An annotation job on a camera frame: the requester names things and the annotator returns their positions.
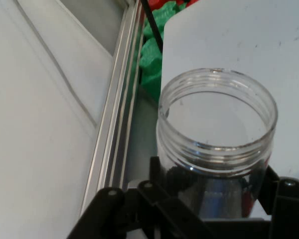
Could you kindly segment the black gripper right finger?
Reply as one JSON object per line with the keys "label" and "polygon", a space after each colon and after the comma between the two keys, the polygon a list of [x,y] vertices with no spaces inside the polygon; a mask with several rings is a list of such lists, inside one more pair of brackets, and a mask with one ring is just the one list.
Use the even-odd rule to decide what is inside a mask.
{"label": "black gripper right finger", "polygon": [[299,239],[299,180],[279,177],[266,169],[258,195],[265,213],[271,216],[269,239]]}

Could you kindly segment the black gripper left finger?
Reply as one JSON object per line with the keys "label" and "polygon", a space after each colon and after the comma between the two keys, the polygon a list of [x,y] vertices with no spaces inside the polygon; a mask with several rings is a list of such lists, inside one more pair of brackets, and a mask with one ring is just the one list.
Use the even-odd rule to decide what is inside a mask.
{"label": "black gripper left finger", "polygon": [[70,239],[125,239],[142,230],[148,239],[212,239],[208,226],[157,180],[159,157],[151,157],[149,180],[136,188],[101,189],[70,232]]}

